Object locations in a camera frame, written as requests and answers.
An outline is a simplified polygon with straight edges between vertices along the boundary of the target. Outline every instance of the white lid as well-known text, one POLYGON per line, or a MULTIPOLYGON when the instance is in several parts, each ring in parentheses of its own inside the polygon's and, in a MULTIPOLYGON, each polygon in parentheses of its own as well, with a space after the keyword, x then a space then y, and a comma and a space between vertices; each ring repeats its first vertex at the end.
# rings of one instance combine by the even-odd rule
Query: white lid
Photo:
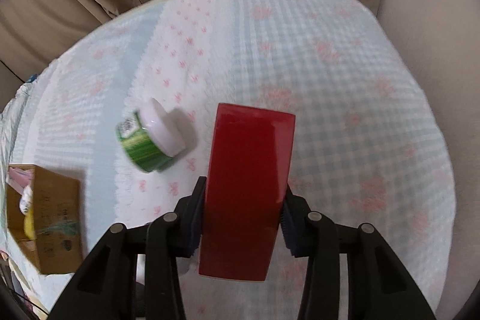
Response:
POLYGON ((165 155, 173 158, 185 149, 185 142, 162 105, 150 98, 139 110, 140 122, 148 136, 165 155))

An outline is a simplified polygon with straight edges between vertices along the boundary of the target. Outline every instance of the light blue blanket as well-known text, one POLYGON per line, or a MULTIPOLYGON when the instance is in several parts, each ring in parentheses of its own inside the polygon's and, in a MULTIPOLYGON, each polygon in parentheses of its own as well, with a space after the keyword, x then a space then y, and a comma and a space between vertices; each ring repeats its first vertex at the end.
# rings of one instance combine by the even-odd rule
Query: light blue blanket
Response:
MULTIPOLYGON (((155 0, 73 46, 30 95, 9 115, 20 124, 10 159, 15 135, 5 136, 2 165, 82 181, 86 250, 114 221, 151 221, 189 194, 206 174, 219 102, 265 107, 297 116, 292 190, 337 223, 375 224, 438 305, 455 213, 448 152, 422 90, 357 1, 155 0), (114 129, 149 97, 177 121, 188 151, 147 175, 114 129)), ((69 276, 39 276, 0 235, 50 308, 69 276)), ((201 278, 193 262, 181 278, 187 314, 293 318, 304 270, 281 239, 263 284, 201 278)))

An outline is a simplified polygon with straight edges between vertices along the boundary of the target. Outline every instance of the yellow object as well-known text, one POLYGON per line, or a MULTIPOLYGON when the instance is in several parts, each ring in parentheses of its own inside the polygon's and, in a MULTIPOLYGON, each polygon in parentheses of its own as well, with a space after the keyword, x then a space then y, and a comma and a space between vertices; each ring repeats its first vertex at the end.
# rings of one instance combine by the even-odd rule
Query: yellow object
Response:
POLYGON ((23 220, 23 231, 30 240, 35 240, 35 228, 33 227, 33 206, 28 210, 27 216, 23 220))

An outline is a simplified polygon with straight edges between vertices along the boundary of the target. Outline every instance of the pink flower pattern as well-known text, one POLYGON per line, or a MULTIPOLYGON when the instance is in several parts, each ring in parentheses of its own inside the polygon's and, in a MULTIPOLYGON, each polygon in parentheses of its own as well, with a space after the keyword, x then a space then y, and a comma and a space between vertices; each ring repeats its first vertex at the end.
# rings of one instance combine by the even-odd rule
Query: pink flower pattern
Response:
POLYGON ((289 185, 295 194, 302 194, 309 188, 311 188, 311 182, 305 179, 302 179, 296 175, 289 175, 289 185))
POLYGON ((315 51, 320 60, 326 64, 334 64, 340 61, 340 52, 335 50, 331 43, 317 40, 315 43, 315 51))
POLYGON ((295 259, 288 262, 280 271, 280 275, 284 280, 282 293, 290 295, 293 292, 303 288, 305 283, 305 264, 301 260, 295 259))
POLYGON ((169 183, 169 193, 170 195, 174 196, 174 197, 177 197, 177 195, 179 194, 179 183, 178 182, 172 182, 172 183, 169 183))
POLYGON ((348 17, 350 16, 350 12, 349 10, 343 8, 343 7, 336 7, 335 8, 335 12, 339 15, 339 16, 345 16, 345 17, 348 17))
POLYGON ((104 80, 97 80, 95 82, 95 86, 90 90, 90 95, 97 95, 100 91, 102 91, 105 87, 104 80))
POLYGON ((344 129, 352 130, 355 129, 362 122, 362 117, 354 110, 350 109, 345 114, 345 123, 344 129))
POLYGON ((101 59, 101 58, 105 55, 106 52, 107 52, 107 51, 106 51, 105 48, 98 49, 98 50, 94 53, 93 57, 94 57, 94 59, 99 60, 99 59, 101 59))
POLYGON ((187 117, 190 122, 195 122, 195 110, 187 113, 187 117))
POLYGON ((387 76, 378 76, 374 81, 373 88, 382 98, 391 98, 395 91, 390 78, 387 76))
POLYGON ((74 117, 72 115, 68 115, 64 118, 62 125, 63 127, 68 127, 73 123, 74 123, 74 117))
POLYGON ((118 28, 116 28, 114 30, 114 32, 117 33, 117 34, 125 34, 125 33, 129 32, 129 29, 126 26, 119 26, 118 28))
POLYGON ((255 21, 261 21, 272 16, 272 9, 270 7, 255 7, 251 13, 255 21))
POLYGON ((377 172, 372 176, 360 180, 360 199, 352 199, 351 204, 366 213, 384 211, 386 202, 385 179, 377 172))
POLYGON ((299 108, 299 102, 294 97, 292 90, 275 86, 263 87, 261 95, 253 104, 280 112, 295 112, 299 108))
POLYGON ((190 171, 195 171, 195 162, 196 162, 196 159, 195 159, 195 158, 190 158, 190 159, 187 159, 186 162, 187 162, 187 168, 188 168, 190 171))
POLYGON ((410 220, 412 231, 417 236, 424 236, 429 228, 428 214, 423 210, 416 210, 410 220))
POLYGON ((269 54, 270 51, 273 49, 273 44, 272 43, 269 43, 268 41, 262 41, 260 43, 260 51, 265 53, 265 54, 269 54))
POLYGON ((415 147, 412 144, 407 144, 403 151, 403 156, 405 156, 406 158, 413 158, 415 157, 416 153, 417 151, 415 150, 415 147))

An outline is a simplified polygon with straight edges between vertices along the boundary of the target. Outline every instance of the cable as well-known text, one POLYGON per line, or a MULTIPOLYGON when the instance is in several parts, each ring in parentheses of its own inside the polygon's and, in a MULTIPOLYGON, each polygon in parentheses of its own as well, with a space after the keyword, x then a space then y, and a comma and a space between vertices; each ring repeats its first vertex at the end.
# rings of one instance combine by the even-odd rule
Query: cable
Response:
POLYGON ((15 74, 15 72, 13 72, 13 71, 11 70, 11 68, 8 67, 8 65, 6 65, 6 64, 3 62, 3 60, 0 59, 0 63, 2 63, 2 64, 6 67, 6 69, 8 69, 12 74, 14 74, 22 83, 25 83, 25 81, 24 81, 21 77, 19 77, 17 74, 15 74))
POLYGON ((45 312, 41 307, 39 307, 38 305, 34 304, 33 302, 31 302, 28 298, 22 296, 21 294, 18 294, 17 292, 15 292, 15 290, 9 288, 10 291, 14 294, 16 294, 18 297, 20 298, 23 298, 25 301, 28 301, 30 304, 32 304, 34 307, 38 308, 39 310, 41 310, 43 313, 45 313, 47 316, 49 315, 48 312, 45 312))

